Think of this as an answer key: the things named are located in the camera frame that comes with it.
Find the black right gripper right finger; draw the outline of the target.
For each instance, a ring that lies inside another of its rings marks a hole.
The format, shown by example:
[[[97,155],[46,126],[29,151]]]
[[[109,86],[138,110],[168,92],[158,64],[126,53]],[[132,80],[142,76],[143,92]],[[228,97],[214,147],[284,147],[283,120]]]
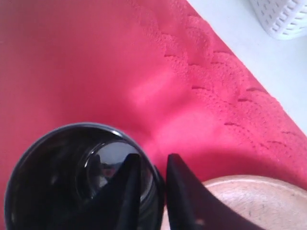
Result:
[[[206,189],[178,154],[166,169],[166,206],[172,230],[260,230]]]

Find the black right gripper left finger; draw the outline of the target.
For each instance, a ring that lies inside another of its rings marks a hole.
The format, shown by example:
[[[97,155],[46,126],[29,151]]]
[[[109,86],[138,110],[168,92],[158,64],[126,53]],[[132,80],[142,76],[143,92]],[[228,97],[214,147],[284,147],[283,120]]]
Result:
[[[73,230],[135,230],[141,196],[141,159],[129,154],[111,181],[71,220]]]

